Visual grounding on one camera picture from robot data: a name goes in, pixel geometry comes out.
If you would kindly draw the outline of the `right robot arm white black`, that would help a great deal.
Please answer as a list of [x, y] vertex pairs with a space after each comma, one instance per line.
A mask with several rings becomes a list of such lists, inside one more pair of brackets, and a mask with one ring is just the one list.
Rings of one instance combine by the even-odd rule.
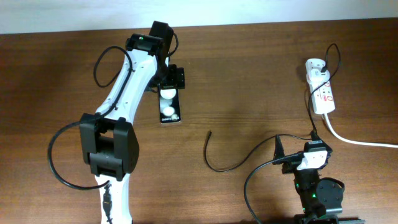
[[320, 177], [318, 171], [328, 165], [332, 148], [314, 132], [303, 150], [286, 156], [280, 136], [275, 137], [274, 165], [282, 165], [283, 174], [294, 175], [295, 190], [303, 213], [294, 216], [295, 223], [365, 223], [359, 218], [338, 218], [343, 212], [345, 185], [331, 177]]

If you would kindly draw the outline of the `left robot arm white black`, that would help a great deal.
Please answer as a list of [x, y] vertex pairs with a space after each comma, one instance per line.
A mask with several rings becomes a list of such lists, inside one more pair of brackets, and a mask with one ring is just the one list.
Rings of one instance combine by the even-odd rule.
[[185, 72], [169, 62], [171, 42], [177, 38], [164, 22], [155, 21], [149, 34], [133, 34], [122, 52], [123, 67], [95, 114], [83, 114], [79, 126], [83, 160], [99, 185], [102, 223], [132, 223], [129, 178], [139, 158], [133, 122], [146, 91], [178, 105], [185, 88]]

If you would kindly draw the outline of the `black Samsung smartphone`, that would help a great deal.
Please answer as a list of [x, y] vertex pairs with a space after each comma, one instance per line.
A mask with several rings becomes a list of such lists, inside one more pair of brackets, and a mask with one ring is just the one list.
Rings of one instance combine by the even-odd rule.
[[177, 89], [160, 90], [159, 112], [162, 124], [181, 122], [180, 101]]

